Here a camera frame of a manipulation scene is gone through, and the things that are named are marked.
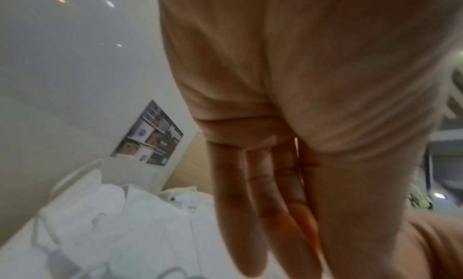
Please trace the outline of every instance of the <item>light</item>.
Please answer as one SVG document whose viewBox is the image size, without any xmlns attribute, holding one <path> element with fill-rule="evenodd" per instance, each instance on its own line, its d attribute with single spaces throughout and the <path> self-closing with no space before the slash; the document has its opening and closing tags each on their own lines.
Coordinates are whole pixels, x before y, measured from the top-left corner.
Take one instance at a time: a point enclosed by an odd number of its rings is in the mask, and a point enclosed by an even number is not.
<svg viewBox="0 0 463 279">
<path fill-rule="evenodd" d="M 443 198 L 443 199 L 446 199 L 447 197 L 445 197 L 443 194 L 440 194 L 440 193 L 434 193 L 434 195 L 438 198 Z"/>
</svg>

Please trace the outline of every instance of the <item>poster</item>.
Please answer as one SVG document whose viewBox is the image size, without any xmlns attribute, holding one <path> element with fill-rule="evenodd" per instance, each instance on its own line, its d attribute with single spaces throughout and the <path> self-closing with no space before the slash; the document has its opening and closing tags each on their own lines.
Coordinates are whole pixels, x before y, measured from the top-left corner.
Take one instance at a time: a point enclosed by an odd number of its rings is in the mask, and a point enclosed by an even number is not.
<svg viewBox="0 0 463 279">
<path fill-rule="evenodd" d="M 183 133 L 152 100 L 111 157 L 165 166 Z"/>
</svg>

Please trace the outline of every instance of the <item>wall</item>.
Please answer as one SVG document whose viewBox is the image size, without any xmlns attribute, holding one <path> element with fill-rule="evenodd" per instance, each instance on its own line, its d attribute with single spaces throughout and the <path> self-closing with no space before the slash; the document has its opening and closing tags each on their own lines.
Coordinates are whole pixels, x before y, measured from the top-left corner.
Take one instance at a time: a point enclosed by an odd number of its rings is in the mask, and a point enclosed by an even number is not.
<svg viewBox="0 0 463 279">
<path fill-rule="evenodd" d="M 160 190 L 198 128 L 164 56 L 157 0 L 0 0 L 0 14 L 0 243 L 95 158 L 105 182 Z M 167 166 L 110 158 L 151 99 L 185 134 Z"/>
<path fill-rule="evenodd" d="M 197 186 L 198 191 L 212 193 L 204 135 L 198 133 L 165 184 L 173 187 Z"/>
</svg>

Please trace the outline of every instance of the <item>wooden panel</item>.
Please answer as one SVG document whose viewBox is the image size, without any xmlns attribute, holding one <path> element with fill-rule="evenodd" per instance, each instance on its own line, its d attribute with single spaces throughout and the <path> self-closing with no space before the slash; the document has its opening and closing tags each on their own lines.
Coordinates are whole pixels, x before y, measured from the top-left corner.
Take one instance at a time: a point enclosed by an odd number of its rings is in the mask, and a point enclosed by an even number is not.
<svg viewBox="0 0 463 279">
<path fill-rule="evenodd" d="M 198 133 L 191 141 L 164 189 L 194 185 L 198 187 L 200 192 L 211 193 L 209 164 L 202 133 Z"/>
</svg>

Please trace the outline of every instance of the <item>skin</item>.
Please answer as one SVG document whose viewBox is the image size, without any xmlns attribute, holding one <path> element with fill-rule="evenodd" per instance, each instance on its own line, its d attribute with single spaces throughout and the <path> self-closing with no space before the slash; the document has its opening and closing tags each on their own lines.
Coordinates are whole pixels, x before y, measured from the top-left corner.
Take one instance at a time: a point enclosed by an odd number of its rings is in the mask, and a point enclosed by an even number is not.
<svg viewBox="0 0 463 279">
<path fill-rule="evenodd" d="M 443 237 L 463 246 L 461 224 L 404 217 L 404 201 L 446 101 L 462 0 L 159 1 L 243 274 L 271 250 L 292 279 L 319 278 L 320 253 L 336 278 L 461 278 L 458 247 L 435 264 Z"/>
</svg>

